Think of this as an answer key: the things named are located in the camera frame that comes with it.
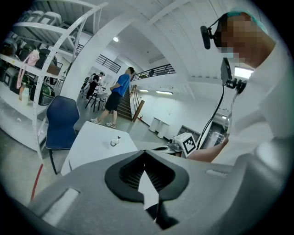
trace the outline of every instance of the black chair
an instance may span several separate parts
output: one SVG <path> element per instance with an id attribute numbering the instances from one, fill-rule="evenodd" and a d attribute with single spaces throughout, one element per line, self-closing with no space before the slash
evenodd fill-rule
<path id="1" fill-rule="evenodd" d="M 56 96 L 46 110 L 48 130 L 46 148 L 49 150 L 54 173 L 57 174 L 52 157 L 52 150 L 70 149 L 76 138 L 74 125 L 80 115 L 77 103 L 64 96 Z"/>

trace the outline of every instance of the white sleeve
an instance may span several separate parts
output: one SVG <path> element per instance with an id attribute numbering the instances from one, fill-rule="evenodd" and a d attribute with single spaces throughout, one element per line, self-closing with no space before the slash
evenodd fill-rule
<path id="1" fill-rule="evenodd" d="M 294 70 L 292 68 L 260 103 L 260 110 L 275 137 L 294 135 Z"/>

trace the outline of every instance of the staircase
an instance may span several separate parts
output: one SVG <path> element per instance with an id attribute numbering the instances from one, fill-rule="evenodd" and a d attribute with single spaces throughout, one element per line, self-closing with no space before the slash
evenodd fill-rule
<path id="1" fill-rule="evenodd" d="M 121 99 L 120 104 L 117 108 L 118 116 L 132 120 L 132 115 L 130 112 L 130 89 L 128 88 L 125 92 L 124 97 Z"/>

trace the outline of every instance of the man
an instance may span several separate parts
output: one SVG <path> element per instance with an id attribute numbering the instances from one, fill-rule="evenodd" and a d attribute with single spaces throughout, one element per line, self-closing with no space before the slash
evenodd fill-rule
<path id="1" fill-rule="evenodd" d="M 87 92 L 86 101 L 89 101 L 89 97 L 95 91 L 97 85 L 101 84 L 99 79 L 104 76 L 104 73 L 100 72 L 98 75 L 91 76 L 89 79 L 90 88 Z"/>
<path id="2" fill-rule="evenodd" d="M 91 119 L 91 122 L 95 124 L 101 124 L 101 122 L 109 114 L 109 112 L 113 111 L 113 121 L 112 123 L 106 123 L 106 125 L 112 128 L 116 127 L 116 119 L 118 116 L 118 113 L 116 110 L 120 103 L 120 100 L 124 97 L 124 94 L 130 85 L 130 78 L 132 77 L 134 72 L 135 72 L 134 68 L 129 67 L 125 71 L 125 74 L 120 75 L 117 83 L 110 88 L 111 95 L 105 104 L 104 112 L 101 114 L 100 117 Z"/>
<path id="3" fill-rule="evenodd" d="M 281 41 L 273 41 L 264 25 L 246 11 L 231 11 L 219 21 L 214 42 L 224 57 L 251 66 L 245 90 L 232 109 L 229 140 L 190 159 L 234 165 L 236 159 L 252 152 L 262 142 L 294 134 L 294 67 Z"/>

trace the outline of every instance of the black metal railing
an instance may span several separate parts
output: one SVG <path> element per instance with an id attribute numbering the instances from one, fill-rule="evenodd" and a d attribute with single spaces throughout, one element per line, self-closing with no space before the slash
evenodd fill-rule
<path id="1" fill-rule="evenodd" d="M 81 50 L 83 49 L 83 47 L 84 47 L 83 45 L 78 44 L 75 54 L 78 55 L 81 52 Z M 120 65 L 113 62 L 112 60 L 109 60 L 104 55 L 99 55 L 99 57 L 96 59 L 96 62 L 105 66 L 106 68 L 110 69 L 111 71 L 114 71 L 115 73 L 118 73 L 118 71 L 120 69 Z"/>
<path id="2" fill-rule="evenodd" d="M 166 64 L 163 66 L 159 66 L 159 67 L 152 68 L 144 72 L 138 73 L 131 79 L 131 81 L 136 81 L 143 78 L 149 78 L 149 77 L 170 74 L 170 73 L 175 73 L 175 70 L 170 64 Z"/>

